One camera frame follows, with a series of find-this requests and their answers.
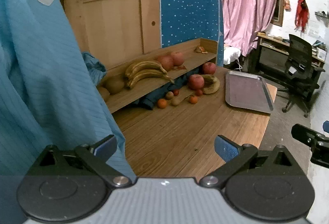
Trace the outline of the red apple shelf right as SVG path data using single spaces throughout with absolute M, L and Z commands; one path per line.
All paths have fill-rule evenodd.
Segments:
M 171 57 L 173 60 L 173 64 L 176 67 L 181 66 L 185 61 L 184 55 L 181 52 L 172 52 Z

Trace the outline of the brown kiwi on shelf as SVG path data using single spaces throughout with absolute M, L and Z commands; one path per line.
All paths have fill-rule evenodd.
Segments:
M 119 76 L 110 77 L 104 83 L 104 87 L 110 93 L 110 95 L 117 94 L 124 89 L 124 79 Z

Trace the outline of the red apple shelf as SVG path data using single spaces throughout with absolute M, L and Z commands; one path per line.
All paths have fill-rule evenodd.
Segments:
M 173 58 L 171 55 L 158 56 L 156 61 L 158 61 L 166 71 L 170 71 L 174 67 Z
M 171 57 L 173 60 L 173 64 L 176 67 L 181 66 L 185 61 L 184 55 L 181 52 L 172 52 Z

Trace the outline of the small red tomato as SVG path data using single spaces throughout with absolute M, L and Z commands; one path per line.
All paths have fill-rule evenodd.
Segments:
M 195 94 L 196 94 L 198 97 L 202 96 L 202 95 L 203 95 L 203 91 L 202 91 L 202 89 L 198 89 L 198 90 L 196 90 L 196 91 L 195 91 Z
M 173 90 L 173 95 L 174 95 L 174 96 L 178 96 L 179 93 L 180 93 L 180 90 L 179 90 L 179 89 L 175 89 L 175 90 Z

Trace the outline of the black office chair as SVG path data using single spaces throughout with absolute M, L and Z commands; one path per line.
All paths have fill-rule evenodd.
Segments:
M 312 46 L 302 38 L 290 34 L 288 59 L 285 62 L 284 88 L 279 92 L 288 94 L 288 101 L 282 112 L 286 113 L 296 103 L 303 105 L 303 114 L 309 116 L 313 92 L 320 88 L 318 80 L 324 68 L 312 65 Z

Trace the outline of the blue garment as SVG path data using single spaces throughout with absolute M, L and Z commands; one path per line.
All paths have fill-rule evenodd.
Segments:
M 125 137 L 93 83 L 60 0 L 1 0 L 1 223 L 23 223 L 16 190 L 43 149 L 108 135 L 108 164 L 134 179 Z

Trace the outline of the brown kiwi shelf edge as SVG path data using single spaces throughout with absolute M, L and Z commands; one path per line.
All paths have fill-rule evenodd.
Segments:
M 107 100 L 110 97 L 109 91 L 104 87 L 97 87 L 97 90 L 98 90 L 99 94 L 101 95 L 101 97 L 103 98 L 103 100 L 105 102 L 107 102 Z

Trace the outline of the wooden headboard panel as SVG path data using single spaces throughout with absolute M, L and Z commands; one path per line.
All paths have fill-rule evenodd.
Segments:
M 81 51 L 107 68 L 161 47 L 160 0 L 63 0 Z

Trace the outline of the red apple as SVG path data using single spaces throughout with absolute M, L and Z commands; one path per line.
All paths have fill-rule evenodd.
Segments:
M 204 78 L 199 74 L 192 74 L 189 77 L 188 86 L 192 90 L 202 89 L 204 87 Z
M 204 63 L 202 66 L 204 74 L 214 75 L 216 72 L 216 64 L 212 62 Z

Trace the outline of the orange tangerine with leaf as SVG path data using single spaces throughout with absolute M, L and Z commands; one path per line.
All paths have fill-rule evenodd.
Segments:
M 198 96 L 196 96 L 196 95 L 189 96 L 189 103 L 196 104 L 197 102 L 198 102 Z

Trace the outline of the metal tray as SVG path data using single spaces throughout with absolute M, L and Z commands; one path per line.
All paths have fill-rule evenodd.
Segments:
M 225 101 L 228 105 L 271 114 L 273 99 L 265 80 L 255 74 L 229 71 L 225 76 Z

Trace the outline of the brown kiwi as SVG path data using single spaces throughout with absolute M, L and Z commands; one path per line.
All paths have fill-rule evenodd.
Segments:
M 167 100 L 171 100 L 174 98 L 174 94 L 172 91 L 169 91 L 167 94 L 166 94 L 166 99 Z
M 172 101 L 171 101 L 171 105 L 174 106 L 174 107 L 177 107 L 180 103 L 181 102 L 177 97 L 173 98 Z
M 110 77 L 104 83 L 104 87 L 110 93 L 110 95 L 117 94 L 124 89 L 124 79 L 119 76 Z

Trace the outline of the red hanging decoration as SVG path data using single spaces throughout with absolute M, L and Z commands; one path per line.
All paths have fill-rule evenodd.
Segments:
M 305 0 L 298 0 L 297 10 L 295 14 L 295 28 L 301 33 L 305 33 L 309 20 L 309 10 Z

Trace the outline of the banana bunch on shelf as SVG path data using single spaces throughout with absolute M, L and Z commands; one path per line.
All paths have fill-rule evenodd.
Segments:
M 145 60 L 137 63 L 132 63 L 124 73 L 127 79 L 126 87 L 132 89 L 136 84 L 146 78 L 162 78 L 171 83 L 175 81 L 167 75 L 162 65 L 155 60 Z

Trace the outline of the red apple shelf left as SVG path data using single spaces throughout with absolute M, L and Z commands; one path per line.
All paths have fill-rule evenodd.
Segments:
M 170 71 L 174 67 L 173 58 L 171 55 L 158 56 L 156 61 L 158 61 L 166 71 Z

